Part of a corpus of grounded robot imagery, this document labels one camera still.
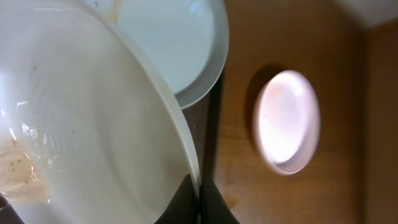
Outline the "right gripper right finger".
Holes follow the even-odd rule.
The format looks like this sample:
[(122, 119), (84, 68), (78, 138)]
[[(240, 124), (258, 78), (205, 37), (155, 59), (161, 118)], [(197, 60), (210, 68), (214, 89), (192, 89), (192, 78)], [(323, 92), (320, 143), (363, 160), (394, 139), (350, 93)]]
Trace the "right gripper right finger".
[(212, 179), (200, 187), (201, 224), (239, 224)]

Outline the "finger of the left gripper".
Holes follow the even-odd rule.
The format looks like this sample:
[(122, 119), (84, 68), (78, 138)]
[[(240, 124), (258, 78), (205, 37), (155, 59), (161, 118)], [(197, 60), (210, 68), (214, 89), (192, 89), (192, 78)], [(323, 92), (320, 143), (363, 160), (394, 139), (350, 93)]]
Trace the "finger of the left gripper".
[(24, 224), (22, 219), (4, 198), (0, 198), (0, 224)]

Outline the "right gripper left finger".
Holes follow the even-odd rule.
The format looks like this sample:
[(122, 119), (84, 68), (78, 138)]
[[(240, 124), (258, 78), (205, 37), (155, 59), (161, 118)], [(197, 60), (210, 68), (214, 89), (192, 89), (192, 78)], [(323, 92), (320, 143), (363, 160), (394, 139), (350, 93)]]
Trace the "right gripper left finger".
[(187, 174), (155, 224), (196, 224), (197, 215), (197, 198), (190, 174)]

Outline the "pinkish white plate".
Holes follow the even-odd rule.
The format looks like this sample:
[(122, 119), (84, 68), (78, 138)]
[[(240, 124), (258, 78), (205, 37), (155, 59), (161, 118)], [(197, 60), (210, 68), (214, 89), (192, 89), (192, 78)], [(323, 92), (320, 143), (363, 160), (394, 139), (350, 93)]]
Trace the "pinkish white plate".
[(317, 94), (301, 73), (284, 70), (261, 88), (252, 112), (252, 137), (275, 173), (301, 171), (317, 150), (320, 130)]

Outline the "light blue plate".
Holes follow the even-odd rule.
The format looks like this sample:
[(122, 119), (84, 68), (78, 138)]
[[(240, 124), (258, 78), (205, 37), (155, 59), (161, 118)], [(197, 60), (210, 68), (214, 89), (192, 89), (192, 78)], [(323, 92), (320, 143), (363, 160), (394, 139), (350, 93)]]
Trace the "light blue plate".
[(224, 68), (229, 26), (222, 0), (85, 0), (115, 22), (158, 68), (180, 107), (200, 101)]

